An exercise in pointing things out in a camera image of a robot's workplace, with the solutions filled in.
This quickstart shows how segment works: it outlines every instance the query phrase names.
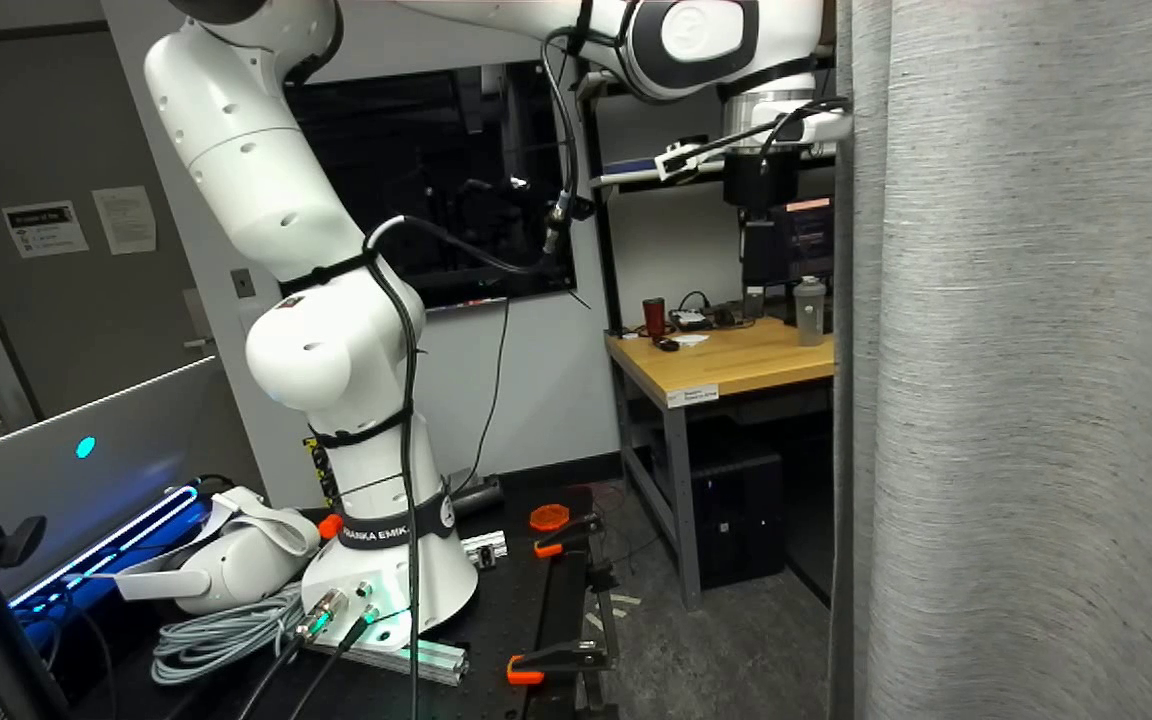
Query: blue light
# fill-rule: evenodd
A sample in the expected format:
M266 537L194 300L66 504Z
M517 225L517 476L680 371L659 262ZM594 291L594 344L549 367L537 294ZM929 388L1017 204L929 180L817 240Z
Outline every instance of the blue light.
M78 444L72 444L72 456L77 456L77 461L87 461L87 456L94 456L94 448L98 448L98 439L94 439L94 436L82 436Z

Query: orange object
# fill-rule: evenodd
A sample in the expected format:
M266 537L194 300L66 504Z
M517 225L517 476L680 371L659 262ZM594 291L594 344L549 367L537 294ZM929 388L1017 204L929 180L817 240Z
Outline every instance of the orange object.
M340 533L343 533L343 514L340 513L319 518L319 540L336 540Z
M505 663L505 685L508 686L541 686L545 685L545 673L541 668L517 668L525 656L511 656L508 663Z
M537 553L537 559L549 565L549 559L561 559L561 554L562 554L562 542L541 542L541 540L537 540L531 553Z
M541 506L531 506L531 514L528 514L528 528L531 528L537 537L562 533L566 523L572 523L572 506L566 506L566 504L541 504Z

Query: sticker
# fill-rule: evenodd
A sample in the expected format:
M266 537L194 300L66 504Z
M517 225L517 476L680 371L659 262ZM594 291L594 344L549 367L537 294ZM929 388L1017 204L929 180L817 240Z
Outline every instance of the sticker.
M721 397L722 393L715 382L691 382L691 388L666 393L664 403L666 407L688 407L688 403L713 403Z
M2 225L23 260L87 250L72 199L2 208Z
M139 185L131 188L94 188L94 214L104 229L107 255L139 255L156 250L159 225L152 214L149 190Z

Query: ceiling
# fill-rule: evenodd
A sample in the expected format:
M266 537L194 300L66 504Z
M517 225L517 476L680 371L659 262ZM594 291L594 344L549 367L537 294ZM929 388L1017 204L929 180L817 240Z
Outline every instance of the ceiling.
M98 0L0 0L0 30L104 21Z

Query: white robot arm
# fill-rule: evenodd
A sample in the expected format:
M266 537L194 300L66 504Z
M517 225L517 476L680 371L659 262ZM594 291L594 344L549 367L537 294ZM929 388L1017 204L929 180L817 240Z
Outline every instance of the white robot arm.
M274 403L308 416L343 506L343 537L302 570L302 609L331 597L336 615L349 615L319 642L369 615L361 642L403 649L470 598L476 567L413 410L407 364L422 302L383 255L363 255L369 236L285 99L285 80L331 53L336 0L177 6L193 21L145 58L152 104L225 236L289 287L251 322L249 367Z
M226 240L289 287L289 300L251 322L249 364L274 403L308 416L343 506L343 540L302 570L302 609L340 598L336 615L373 620L363 642L403 649L467 604L476 567L460 553L422 418L413 410L422 302L363 250L369 236L336 199L285 99L285 80L310 73L340 42L336 0L170 4L186 23L145 58L152 104ZM721 88L726 140L691 157L726 157L736 204L771 204L785 177L793 180L779 126L800 122L787 149L817 140L803 57L821 34L821 0L401 4L531 34L561 30L566 53L614 73L643 99Z

